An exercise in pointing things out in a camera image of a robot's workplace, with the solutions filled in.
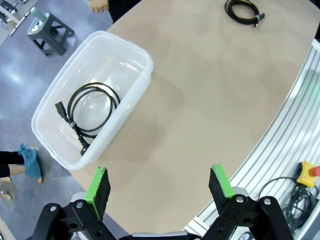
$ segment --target white plastic tub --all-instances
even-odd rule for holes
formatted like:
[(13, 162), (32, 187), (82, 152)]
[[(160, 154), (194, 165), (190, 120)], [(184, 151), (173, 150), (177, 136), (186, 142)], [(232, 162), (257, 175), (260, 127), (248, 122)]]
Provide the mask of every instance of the white plastic tub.
[[(96, 161), (116, 135), (148, 88), (152, 69), (152, 59), (141, 47), (105, 31), (91, 34), (44, 94), (32, 118), (32, 131), (64, 168), (82, 169)], [(75, 90), (94, 82), (111, 86), (121, 103), (81, 156), (83, 147), (75, 131), (58, 114), (55, 104), (62, 101), (67, 108)], [(109, 107), (110, 101), (103, 93), (90, 93), (77, 104), (75, 120), (81, 127), (96, 127), (106, 117)]]

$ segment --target hand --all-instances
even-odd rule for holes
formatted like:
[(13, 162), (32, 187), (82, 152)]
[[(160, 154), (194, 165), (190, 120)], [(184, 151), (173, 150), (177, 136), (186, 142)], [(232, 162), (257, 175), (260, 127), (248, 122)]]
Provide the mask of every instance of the hand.
[(102, 13), (109, 10), (108, 0), (88, 0), (88, 6), (94, 13)]

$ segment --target blue fabric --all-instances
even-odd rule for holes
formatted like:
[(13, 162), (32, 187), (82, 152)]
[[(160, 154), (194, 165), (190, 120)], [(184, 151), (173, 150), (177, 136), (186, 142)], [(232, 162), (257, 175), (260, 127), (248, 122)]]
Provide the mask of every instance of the blue fabric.
[(27, 148), (23, 143), (18, 150), (19, 155), (22, 155), (24, 159), (25, 175), (39, 179), (41, 178), (41, 172), (39, 163), (37, 161), (37, 153), (34, 149)]

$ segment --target table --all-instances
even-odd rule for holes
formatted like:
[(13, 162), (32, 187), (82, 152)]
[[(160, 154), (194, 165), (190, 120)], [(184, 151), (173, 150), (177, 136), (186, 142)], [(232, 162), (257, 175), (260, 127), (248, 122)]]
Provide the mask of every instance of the table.
[(150, 53), (151, 85), (99, 160), (71, 174), (87, 189), (107, 166), (106, 212), (129, 233), (181, 230), (212, 199), (211, 165), (231, 177), (286, 98), (319, 10), (254, 3), (256, 28), (230, 19), (224, 0), (143, 0), (108, 30)]

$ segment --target screw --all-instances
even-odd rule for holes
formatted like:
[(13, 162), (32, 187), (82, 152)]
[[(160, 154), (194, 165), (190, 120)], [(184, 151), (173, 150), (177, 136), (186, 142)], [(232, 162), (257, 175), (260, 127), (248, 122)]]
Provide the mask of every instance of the screw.
[(78, 202), (75, 206), (76, 206), (77, 209), (80, 209), (80, 208), (82, 208), (83, 203), (82, 202)]
[(264, 202), (265, 205), (270, 205), (271, 204), (271, 200), (269, 198), (265, 198), (263, 200), (263, 202)]
[(242, 196), (237, 196), (235, 199), (238, 203), (243, 203), (244, 202), (244, 198)]
[(56, 206), (52, 206), (52, 207), (50, 207), (50, 212), (53, 212), (53, 211), (56, 210), (56, 209), (57, 209)]

